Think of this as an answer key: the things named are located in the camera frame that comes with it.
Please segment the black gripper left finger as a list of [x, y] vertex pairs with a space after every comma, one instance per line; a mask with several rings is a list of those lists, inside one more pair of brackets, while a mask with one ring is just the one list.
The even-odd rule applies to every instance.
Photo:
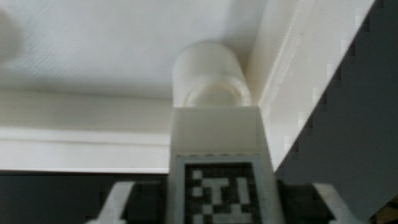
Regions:
[[122, 216], [134, 187], [134, 181], [122, 181], [115, 184], [99, 217], [86, 224], [127, 224]]

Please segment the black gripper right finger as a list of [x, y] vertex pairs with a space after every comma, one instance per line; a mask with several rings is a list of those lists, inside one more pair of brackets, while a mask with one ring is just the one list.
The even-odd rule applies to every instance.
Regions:
[[330, 211], [335, 215], [330, 224], [363, 224], [363, 221], [358, 219], [351, 211], [335, 186], [331, 184], [315, 183], [315, 189], [324, 199]]

